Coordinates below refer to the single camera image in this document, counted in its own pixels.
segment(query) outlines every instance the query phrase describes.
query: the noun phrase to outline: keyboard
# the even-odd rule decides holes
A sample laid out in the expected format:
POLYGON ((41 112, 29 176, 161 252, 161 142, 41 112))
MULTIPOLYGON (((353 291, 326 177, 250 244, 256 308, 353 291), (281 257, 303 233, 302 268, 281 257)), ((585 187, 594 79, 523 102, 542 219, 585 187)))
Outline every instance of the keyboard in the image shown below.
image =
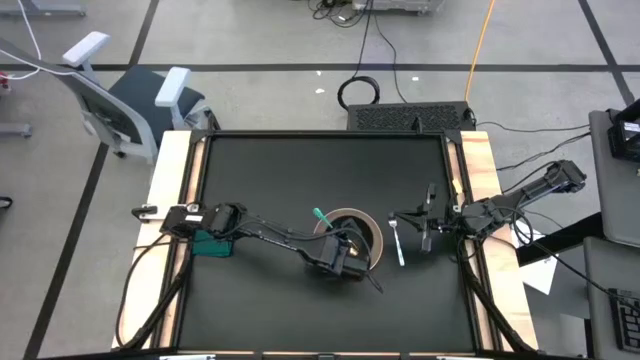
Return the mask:
MULTIPOLYGON (((640 294, 620 289, 609 289, 609 291, 624 298, 626 303, 640 308, 640 294)), ((613 296, 610 296, 609 300, 618 348, 640 353, 640 313, 613 296)))

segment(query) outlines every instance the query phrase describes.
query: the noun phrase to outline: desk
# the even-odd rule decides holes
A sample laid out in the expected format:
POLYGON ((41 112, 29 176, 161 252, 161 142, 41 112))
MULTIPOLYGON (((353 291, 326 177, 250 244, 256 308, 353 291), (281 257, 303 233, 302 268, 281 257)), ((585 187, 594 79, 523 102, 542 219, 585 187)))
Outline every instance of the desk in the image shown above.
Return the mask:
MULTIPOLYGON (((180 192, 184 185, 187 191, 187 202, 196 197, 196 187, 200 164, 204 153, 204 143, 195 145, 192 159, 192 171, 183 180, 183 173, 187 166, 189 139, 191 133, 186 131, 167 132, 164 135, 162 147, 158 155, 149 197, 147 202, 154 205, 175 205, 179 202, 180 192)), ((485 132, 463 132, 463 149, 465 153, 471 190, 474 198, 481 199, 498 194, 500 186, 495 171, 493 155, 485 132)), ((460 171, 457 168, 455 147, 449 147, 449 156, 453 164, 453 178, 456 188, 460 186, 460 171)), ((138 236, 138 246, 144 246, 154 241, 159 233, 161 221, 151 221, 143 224, 138 236)), ((520 336, 532 347, 537 348, 537 342, 529 314, 524 286, 520 278, 519 266, 515 250, 505 241, 512 241, 508 228, 496 232, 495 238, 485 241, 484 251, 491 284, 491 291, 498 308, 520 336)), ((134 259, 141 250, 134 254, 134 259)), ((180 267, 184 255, 184 247, 178 247, 175 258, 175 269, 180 267)), ((165 264, 169 256, 168 247, 156 247, 145 255, 132 274, 128 289, 128 298, 120 321, 120 332, 123 340, 133 336, 140 325, 148 317, 156 305, 165 271, 165 264)), ((160 346, 169 346, 174 334, 173 325, 176 320, 176 304, 174 299, 165 313, 163 326, 155 334, 160 346)), ((480 325, 481 344, 485 349, 492 349, 492 339, 489 331, 487 315, 480 302, 476 299, 478 321, 480 325)))

